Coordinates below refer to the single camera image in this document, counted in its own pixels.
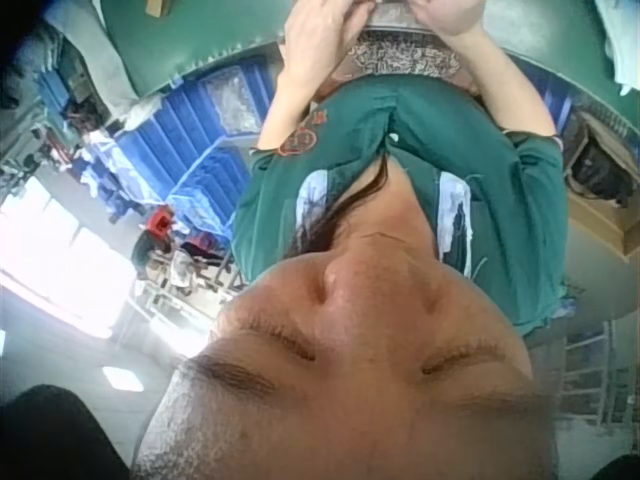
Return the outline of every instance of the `hand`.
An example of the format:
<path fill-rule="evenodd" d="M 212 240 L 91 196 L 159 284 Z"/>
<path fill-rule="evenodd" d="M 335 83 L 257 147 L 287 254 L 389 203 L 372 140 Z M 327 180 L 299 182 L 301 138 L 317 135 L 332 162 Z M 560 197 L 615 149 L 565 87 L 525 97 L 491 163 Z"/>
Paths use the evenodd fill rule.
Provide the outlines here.
<path fill-rule="evenodd" d="M 285 25 L 282 84 L 310 100 L 355 44 L 374 8 L 369 0 L 298 0 Z"/>
<path fill-rule="evenodd" d="M 479 27 L 486 3 L 487 0 L 409 0 L 418 21 L 444 40 Z"/>

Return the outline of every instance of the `desk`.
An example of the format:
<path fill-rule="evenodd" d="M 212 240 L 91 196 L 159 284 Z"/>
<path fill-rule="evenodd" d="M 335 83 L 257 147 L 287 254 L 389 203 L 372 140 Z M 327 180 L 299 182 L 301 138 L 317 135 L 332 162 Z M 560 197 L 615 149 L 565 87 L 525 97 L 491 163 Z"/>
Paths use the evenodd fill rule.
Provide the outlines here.
<path fill-rule="evenodd" d="M 273 42 L 291 3 L 175 0 L 162 18 L 131 0 L 102 0 L 102 10 L 135 89 L 146 95 L 176 76 Z M 505 49 L 579 86 L 640 131 L 640 96 L 619 96 L 592 1 L 490 0 L 485 26 Z"/>

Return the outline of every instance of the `green t-shirt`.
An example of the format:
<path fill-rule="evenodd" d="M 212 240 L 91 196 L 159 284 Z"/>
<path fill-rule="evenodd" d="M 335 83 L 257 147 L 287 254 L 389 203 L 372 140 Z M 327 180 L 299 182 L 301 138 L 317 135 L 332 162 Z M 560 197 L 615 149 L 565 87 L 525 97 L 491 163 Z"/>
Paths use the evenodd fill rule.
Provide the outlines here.
<path fill-rule="evenodd" d="M 469 96 L 418 76 L 366 77 L 320 105 L 278 151 L 259 152 L 234 222 L 247 281 L 278 263 L 296 233 L 301 186 L 326 172 L 326 204 L 381 154 L 407 172 L 438 230 L 440 178 L 471 192 L 471 271 L 521 335 L 544 324 L 561 295 L 567 240 L 562 155 L 553 138 L 503 134 Z M 463 272 L 465 239 L 443 259 Z"/>

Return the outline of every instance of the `black hair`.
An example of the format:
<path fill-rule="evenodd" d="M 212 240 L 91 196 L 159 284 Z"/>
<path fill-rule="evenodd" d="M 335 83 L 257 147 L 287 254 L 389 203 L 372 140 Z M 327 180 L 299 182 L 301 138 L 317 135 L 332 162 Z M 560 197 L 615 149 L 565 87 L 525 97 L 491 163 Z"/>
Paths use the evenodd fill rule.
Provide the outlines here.
<path fill-rule="evenodd" d="M 319 253 L 330 250 L 338 228 L 345 217 L 386 185 L 389 179 L 388 161 L 388 157 L 384 155 L 380 161 L 378 173 L 376 173 L 373 180 L 346 200 L 340 202 L 336 199 L 335 203 L 320 218 L 312 222 L 310 226 L 301 226 L 291 241 L 284 258 L 294 258 L 306 253 Z"/>

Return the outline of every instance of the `cardboard box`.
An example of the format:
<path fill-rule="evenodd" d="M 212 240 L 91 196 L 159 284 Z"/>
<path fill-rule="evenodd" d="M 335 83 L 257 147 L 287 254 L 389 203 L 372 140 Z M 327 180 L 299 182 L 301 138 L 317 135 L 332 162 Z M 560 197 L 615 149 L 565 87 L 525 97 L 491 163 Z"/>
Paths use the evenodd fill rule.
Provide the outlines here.
<path fill-rule="evenodd" d="M 152 17 L 164 17 L 169 14 L 171 0 L 147 0 L 147 15 Z"/>

